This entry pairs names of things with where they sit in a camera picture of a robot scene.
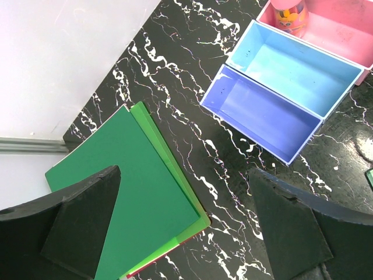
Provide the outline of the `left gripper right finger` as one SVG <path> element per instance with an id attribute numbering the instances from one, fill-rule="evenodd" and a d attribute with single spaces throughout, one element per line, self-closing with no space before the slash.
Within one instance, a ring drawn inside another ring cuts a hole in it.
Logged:
<path id="1" fill-rule="evenodd" d="M 249 186 L 274 279 L 372 279 L 372 215 L 259 169 Z"/>

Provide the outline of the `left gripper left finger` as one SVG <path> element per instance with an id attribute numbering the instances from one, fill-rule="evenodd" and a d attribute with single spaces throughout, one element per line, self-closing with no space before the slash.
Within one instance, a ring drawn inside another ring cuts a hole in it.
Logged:
<path id="1" fill-rule="evenodd" d="M 94 279 L 120 182 L 108 166 L 1 210 L 1 279 Z"/>

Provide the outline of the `purple rectangular bin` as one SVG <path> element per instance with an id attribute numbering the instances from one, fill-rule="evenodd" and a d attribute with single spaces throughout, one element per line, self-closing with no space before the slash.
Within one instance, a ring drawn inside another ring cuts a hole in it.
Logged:
<path id="1" fill-rule="evenodd" d="M 225 64 L 200 105 L 288 165 L 322 124 L 308 110 Z"/>

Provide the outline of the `light blue bin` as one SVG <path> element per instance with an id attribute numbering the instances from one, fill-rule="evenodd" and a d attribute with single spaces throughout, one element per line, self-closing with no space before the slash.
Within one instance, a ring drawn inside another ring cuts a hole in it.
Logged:
<path id="1" fill-rule="evenodd" d="M 327 119 L 362 68 L 253 20 L 226 64 Z"/>

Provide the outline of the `pink rectangular bin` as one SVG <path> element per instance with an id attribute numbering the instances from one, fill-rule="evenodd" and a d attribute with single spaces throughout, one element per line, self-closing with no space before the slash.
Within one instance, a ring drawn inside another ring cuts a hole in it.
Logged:
<path id="1" fill-rule="evenodd" d="M 306 1 L 308 25 L 302 41 L 363 69 L 355 84 L 372 72 L 372 1 Z"/>

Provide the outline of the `pink-capped colourful bottle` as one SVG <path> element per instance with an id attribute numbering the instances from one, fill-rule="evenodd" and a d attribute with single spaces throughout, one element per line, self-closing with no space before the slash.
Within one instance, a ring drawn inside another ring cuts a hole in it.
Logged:
<path id="1" fill-rule="evenodd" d="M 272 0 L 275 27 L 301 38 L 307 29 L 309 11 L 303 0 Z"/>

